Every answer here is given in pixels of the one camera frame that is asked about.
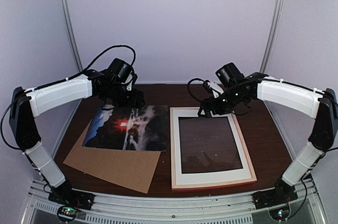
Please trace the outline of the right circuit board with leds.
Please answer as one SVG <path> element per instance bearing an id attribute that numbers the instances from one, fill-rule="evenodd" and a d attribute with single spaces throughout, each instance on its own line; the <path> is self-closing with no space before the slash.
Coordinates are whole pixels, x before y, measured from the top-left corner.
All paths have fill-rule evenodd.
<path id="1" fill-rule="evenodd" d="M 289 207 L 274 208 L 270 209 L 268 212 L 272 220 L 283 221 L 289 217 L 290 208 Z"/>

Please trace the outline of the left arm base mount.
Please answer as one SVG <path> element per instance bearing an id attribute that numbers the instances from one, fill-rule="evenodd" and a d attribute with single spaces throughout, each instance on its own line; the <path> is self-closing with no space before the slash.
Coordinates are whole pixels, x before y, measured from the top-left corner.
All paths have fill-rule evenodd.
<path id="1" fill-rule="evenodd" d="M 94 198 L 92 193 L 74 190 L 68 179 L 58 187 L 51 187 L 48 196 L 49 201 L 83 210 L 91 210 Z"/>

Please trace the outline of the left circuit board with leds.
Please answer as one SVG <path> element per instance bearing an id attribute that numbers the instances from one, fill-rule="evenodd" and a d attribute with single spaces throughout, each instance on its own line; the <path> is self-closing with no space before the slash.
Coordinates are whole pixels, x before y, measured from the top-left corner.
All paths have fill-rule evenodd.
<path id="1" fill-rule="evenodd" d="M 60 221 L 71 222 L 78 216 L 79 210 L 69 206 L 60 206 L 57 210 L 57 217 Z"/>

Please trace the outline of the aluminium corner post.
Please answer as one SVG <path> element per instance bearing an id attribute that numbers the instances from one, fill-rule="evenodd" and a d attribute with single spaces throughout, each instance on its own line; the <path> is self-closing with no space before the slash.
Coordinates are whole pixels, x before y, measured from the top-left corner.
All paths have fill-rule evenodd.
<path id="1" fill-rule="evenodd" d="M 65 26 L 67 29 L 67 35 L 68 35 L 68 40 L 70 43 L 70 48 L 71 52 L 76 64 L 77 70 L 80 72 L 83 69 L 83 65 L 80 59 L 77 43 L 76 43 L 76 38 L 71 22 L 71 16 L 70 16 L 70 11 L 69 11 L 69 5 L 68 5 L 68 0 L 60 0 L 61 1 L 61 6 L 63 10 L 63 17 L 65 20 Z"/>
<path id="2" fill-rule="evenodd" d="M 264 55 L 263 55 L 260 70 L 259 70 L 261 73 L 264 73 L 266 71 L 270 56 L 273 51 L 273 46 L 274 46 L 275 38 L 277 35 L 277 31 L 278 31 L 278 24 L 279 24 L 280 17 L 283 11 L 283 5 L 284 5 L 284 0 L 275 0 L 275 6 L 274 6 L 272 19 L 271 19 L 271 25 L 269 29 L 267 43 L 265 46 L 265 51 L 264 51 Z"/>

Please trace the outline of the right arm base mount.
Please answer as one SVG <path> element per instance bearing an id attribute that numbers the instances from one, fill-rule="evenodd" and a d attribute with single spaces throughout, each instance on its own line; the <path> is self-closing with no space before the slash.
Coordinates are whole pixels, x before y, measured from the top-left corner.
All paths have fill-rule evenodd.
<path id="1" fill-rule="evenodd" d="M 273 189 L 252 194 L 256 209 L 269 208 L 298 199 L 295 186 L 290 186 L 279 178 Z"/>

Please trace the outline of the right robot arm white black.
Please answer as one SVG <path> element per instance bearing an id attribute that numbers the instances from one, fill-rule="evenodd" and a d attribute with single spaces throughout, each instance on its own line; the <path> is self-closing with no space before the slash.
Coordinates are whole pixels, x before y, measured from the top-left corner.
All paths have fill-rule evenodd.
<path id="1" fill-rule="evenodd" d="M 337 100 L 335 91 L 310 89 L 255 72 L 244 76 L 234 63 L 225 64 L 215 73 L 226 90 L 205 81 L 204 87 L 212 96 L 200 101 L 199 117 L 227 115 L 236 105 L 251 100 L 274 102 L 308 115 L 315 120 L 308 142 L 278 180 L 271 191 L 274 203 L 283 203 L 294 186 L 326 152 L 334 150 L 337 135 Z"/>

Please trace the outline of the dalmatian dog photo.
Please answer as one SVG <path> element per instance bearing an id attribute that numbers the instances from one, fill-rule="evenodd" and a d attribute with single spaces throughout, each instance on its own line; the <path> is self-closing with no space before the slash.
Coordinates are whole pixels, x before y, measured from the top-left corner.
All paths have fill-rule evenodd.
<path id="1" fill-rule="evenodd" d="M 99 108 L 93 117 L 83 147 L 124 151 L 167 151 L 168 107 Z"/>

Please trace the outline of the right aluminium corner post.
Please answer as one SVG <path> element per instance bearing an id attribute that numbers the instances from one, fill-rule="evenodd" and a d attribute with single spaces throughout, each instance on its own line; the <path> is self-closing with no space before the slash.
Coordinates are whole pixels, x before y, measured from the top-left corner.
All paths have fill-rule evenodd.
<path id="1" fill-rule="evenodd" d="M 269 29 L 267 43 L 265 46 L 265 51 L 264 51 L 264 55 L 263 55 L 260 70 L 259 70 L 261 73 L 264 73 L 266 71 L 270 56 L 273 51 L 273 46 L 274 46 L 275 38 L 277 35 L 277 31 L 278 31 L 278 24 L 279 24 L 280 17 L 283 11 L 283 5 L 284 5 L 284 0 L 275 0 L 275 6 L 274 6 L 272 19 L 271 19 L 271 25 Z"/>

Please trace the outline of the left aluminium corner post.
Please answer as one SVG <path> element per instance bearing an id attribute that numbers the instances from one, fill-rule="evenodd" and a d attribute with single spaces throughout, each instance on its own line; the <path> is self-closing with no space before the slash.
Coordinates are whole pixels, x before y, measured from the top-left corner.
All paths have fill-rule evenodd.
<path id="1" fill-rule="evenodd" d="M 63 17 L 65 20 L 65 26 L 67 29 L 67 35 L 68 35 L 68 40 L 70 43 L 70 48 L 71 52 L 76 64 L 77 70 L 80 72 L 83 69 L 83 65 L 80 59 L 77 43 L 76 43 L 76 38 L 71 22 L 71 16 L 70 16 L 70 11 L 69 11 L 69 5 L 68 5 L 68 0 L 60 0 L 61 1 L 61 6 L 63 10 Z"/>

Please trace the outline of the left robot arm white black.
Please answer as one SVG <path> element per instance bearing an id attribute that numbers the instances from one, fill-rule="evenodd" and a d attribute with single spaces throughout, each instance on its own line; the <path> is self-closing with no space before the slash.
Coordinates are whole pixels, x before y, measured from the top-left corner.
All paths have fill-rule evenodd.
<path id="1" fill-rule="evenodd" d="M 23 152 L 48 184 L 56 188 L 55 196 L 63 204 L 73 204 L 76 193 L 64 185 L 65 175 L 43 146 L 35 118 L 69 102 L 93 96 L 111 100 L 114 107 L 142 108 L 145 98 L 142 91 L 134 88 L 136 80 L 137 74 L 130 64 L 114 59 L 103 71 L 87 69 L 77 76 L 36 88 L 14 89 L 12 102 L 6 108 L 16 142 L 13 148 Z"/>

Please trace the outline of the brown backing board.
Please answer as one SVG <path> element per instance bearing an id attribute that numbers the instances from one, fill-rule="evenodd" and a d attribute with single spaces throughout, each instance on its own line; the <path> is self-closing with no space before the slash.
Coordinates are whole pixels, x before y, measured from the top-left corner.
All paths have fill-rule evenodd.
<path id="1" fill-rule="evenodd" d="M 160 152 L 83 147 L 87 126 L 63 163 L 106 182 L 147 194 Z"/>

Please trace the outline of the circuit board with leds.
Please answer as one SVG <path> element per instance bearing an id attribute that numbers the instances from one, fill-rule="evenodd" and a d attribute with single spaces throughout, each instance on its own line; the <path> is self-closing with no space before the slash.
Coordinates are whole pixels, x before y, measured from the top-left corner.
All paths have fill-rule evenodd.
<path id="1" fill-rule="evenodd" d="M 270 209 L 268 212 L 272 220 L 283 221 L 289 217 L 290 208 L 289 207 L 274 208 Z"/>
<path id="2" fill-rule="evenodd" d="M 57 217 L 60 221 L 71 222 L 78 216 L 79 210 L 69 206 L 60 206 L 57 210 Z"/>

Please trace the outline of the clear acrylic sheet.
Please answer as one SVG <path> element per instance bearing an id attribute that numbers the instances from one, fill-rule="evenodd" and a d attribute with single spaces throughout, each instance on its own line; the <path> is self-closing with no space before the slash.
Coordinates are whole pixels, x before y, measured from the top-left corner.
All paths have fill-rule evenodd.
<path id="1" fill-rule="evenodd" d="M 228 118 L 180 117 L 183 174 L 242 169 Z"/>

